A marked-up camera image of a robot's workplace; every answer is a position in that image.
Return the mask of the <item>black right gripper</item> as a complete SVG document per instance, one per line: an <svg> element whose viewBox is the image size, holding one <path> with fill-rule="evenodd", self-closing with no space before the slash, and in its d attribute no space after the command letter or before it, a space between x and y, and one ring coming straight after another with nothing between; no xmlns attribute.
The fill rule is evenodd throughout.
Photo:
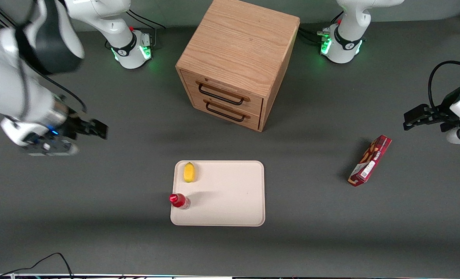
<svg viewBox="0 0 460 279"><path fill-rule="evenodd" d="M62 124L56 127L57 138L70 138L76 140L78 135L97 136L106 140L108 137L108 126L97 119L91 119L89 122L80 118L79 113L67 105L55 106L55 111L66 119Z"/></svg>

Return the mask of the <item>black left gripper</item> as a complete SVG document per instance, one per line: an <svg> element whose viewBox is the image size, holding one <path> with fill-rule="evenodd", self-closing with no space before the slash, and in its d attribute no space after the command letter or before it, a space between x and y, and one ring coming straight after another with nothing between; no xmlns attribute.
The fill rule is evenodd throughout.
<svg viewBox="0 0 460 279"><path fill-rule="evenodd" d="M460 128L460 117L451 111L451 105L457 101L460 95L460 87L447 94L442 103L435 106L431 87L428 87L428 99L430 106L420 104L404 113L404 131L408 131L420 125L433 125L440 123L441 132L448 132L453 128Z"/></svg>

